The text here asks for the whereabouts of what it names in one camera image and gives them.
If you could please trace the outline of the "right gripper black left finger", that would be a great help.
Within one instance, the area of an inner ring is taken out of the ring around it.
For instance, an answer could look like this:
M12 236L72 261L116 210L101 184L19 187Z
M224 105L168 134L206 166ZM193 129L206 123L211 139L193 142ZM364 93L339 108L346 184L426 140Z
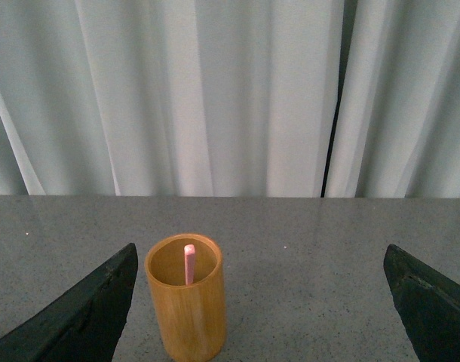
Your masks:
M133 243L0 338L0 361L111 361L132 303Z

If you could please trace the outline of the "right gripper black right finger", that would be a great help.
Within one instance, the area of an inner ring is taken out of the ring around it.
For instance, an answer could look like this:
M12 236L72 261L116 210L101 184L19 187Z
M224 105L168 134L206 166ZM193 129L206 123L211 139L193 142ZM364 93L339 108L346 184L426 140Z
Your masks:
M383 269L418 359L460 361L460 284L394 244Z

